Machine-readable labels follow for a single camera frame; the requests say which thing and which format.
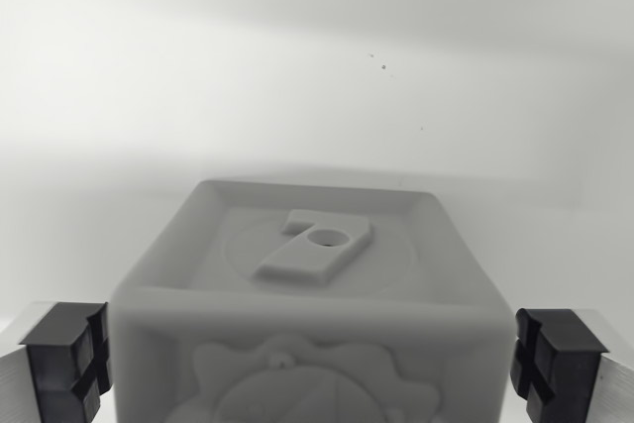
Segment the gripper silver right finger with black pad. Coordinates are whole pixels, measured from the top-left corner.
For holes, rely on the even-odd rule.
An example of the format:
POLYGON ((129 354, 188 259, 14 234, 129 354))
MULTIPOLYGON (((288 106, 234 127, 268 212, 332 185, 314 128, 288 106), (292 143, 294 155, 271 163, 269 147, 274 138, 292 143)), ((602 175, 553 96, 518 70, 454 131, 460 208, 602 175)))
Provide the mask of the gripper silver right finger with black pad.
POLYGON ((521 308, 510 368, 533 422, 631 422, 633 344, 591 309, 521 308))

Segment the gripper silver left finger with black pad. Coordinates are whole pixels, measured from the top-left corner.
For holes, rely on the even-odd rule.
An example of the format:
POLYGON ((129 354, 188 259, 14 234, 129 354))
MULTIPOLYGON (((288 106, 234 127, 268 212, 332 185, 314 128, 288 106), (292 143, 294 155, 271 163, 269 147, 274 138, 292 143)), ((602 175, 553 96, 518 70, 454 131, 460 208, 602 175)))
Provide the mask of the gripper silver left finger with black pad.
POLYGON ((1 420, 91 422, 112 387, 108 304, 36 301, 1 331, 1 420))

